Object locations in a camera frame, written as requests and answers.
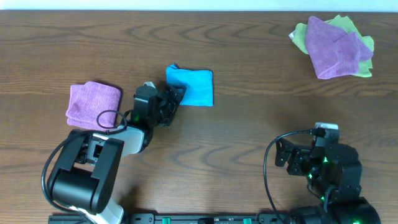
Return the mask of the blue microfibre cloth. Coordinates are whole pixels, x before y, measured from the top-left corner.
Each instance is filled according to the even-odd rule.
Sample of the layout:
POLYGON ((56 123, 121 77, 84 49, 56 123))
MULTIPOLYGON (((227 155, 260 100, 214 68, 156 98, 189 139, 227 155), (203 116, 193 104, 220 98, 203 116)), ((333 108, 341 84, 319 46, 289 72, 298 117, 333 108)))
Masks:
POLYGON ((213 72, 211 70, 187 70, 176 64, 166 68, 166 82, 171 85, 184 86, 181 105, 213 106, 213 72))

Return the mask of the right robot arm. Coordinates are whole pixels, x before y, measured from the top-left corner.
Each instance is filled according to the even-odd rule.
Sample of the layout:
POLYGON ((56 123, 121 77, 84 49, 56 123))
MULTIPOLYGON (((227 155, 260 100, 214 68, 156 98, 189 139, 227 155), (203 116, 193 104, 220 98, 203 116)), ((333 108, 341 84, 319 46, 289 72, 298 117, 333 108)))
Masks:
POLYGON ((286 166, 289 175, 305 177, 307 187, 321 203, 296 208, 284 223, 380 223, 376 209, 360 195, 362 165, 357 150, 339 142, 340 132, 334 125, 309 129, 311 146, 299 146, 278 137, 275 165, 286 166))

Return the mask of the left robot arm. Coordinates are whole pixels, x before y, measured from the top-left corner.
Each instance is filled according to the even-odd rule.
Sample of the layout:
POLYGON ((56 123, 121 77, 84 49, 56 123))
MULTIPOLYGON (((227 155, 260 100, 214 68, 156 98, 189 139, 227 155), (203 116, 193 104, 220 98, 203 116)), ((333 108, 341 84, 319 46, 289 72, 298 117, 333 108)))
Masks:
POLYGON ((186 90, 171 84, 158 90, 146 82, 119 126, 71 131, 49 157, 56 158, 54 167, 46 162, 42 171, 44 197, 62 211, 49 216, 49 223, 130 223, 130 215, 111 197, 120 161, 142 152, 155 127, 170 126, 186 90))

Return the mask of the folded purple cloth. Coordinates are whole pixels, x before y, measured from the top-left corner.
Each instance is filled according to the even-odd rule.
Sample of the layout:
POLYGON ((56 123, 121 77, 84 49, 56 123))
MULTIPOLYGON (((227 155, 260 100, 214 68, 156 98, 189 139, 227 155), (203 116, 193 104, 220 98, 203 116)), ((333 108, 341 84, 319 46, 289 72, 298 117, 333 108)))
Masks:
POLYGON ((67 124, 83 129, 105 131, 113 128, 116 113, 106 110, 117 110, 121 99, 121 91, 113 86, 97 82, 74 84, 70 87, 70 101, 66 111, 67 124))

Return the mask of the crumpled purple cloth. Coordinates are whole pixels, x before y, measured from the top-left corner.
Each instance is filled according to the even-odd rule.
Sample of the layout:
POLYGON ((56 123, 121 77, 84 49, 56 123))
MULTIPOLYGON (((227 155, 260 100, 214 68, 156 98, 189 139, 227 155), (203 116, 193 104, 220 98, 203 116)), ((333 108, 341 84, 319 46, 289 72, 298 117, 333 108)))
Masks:
POLYGON ((305 47, 317 78, 322 80, 357 74, 359 63, 373 57, 357 33, 348 33, 315 16, 308 18, 305 47))

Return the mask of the green cloth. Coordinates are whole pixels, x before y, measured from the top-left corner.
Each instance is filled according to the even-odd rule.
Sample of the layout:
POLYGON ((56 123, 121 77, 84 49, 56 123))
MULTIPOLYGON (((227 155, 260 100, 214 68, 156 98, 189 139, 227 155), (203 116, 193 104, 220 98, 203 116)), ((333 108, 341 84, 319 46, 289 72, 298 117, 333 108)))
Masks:
MULTIPOLYGON (((337 15, 335 18, 325 21, 328 24, 331 24, 336 27, 340 27, 348 33, 355 32, 357 33, 360 40, 366 44, 372 52, 374 52, 374 40, 370 36, 363 36, 360 34, 359 30, 354 25, 353 21, 345 16, 342 17, 337 15)), ((307 24, 299 23, 295 27, 295 35, 294 38, 291 40, 303 53, 308 54, 306 47, 305 47, 305 36, 307 33, 307 24)), ((362 78, 369 78, 372 76, 371 69, 373 68, 372 60, 361 61, 359 63, 359 72, 354 74, 354 76, 362 77, 362 78)))

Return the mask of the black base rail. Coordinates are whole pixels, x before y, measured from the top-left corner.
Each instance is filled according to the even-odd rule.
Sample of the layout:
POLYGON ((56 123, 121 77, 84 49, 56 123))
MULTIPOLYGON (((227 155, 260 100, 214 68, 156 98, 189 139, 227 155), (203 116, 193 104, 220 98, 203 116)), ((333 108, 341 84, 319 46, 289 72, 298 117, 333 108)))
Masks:
POLYGON ((121 223, 130 224, 277 224, 283 223, 271 213, 258 215, 154 215, 135 213, 121 223))

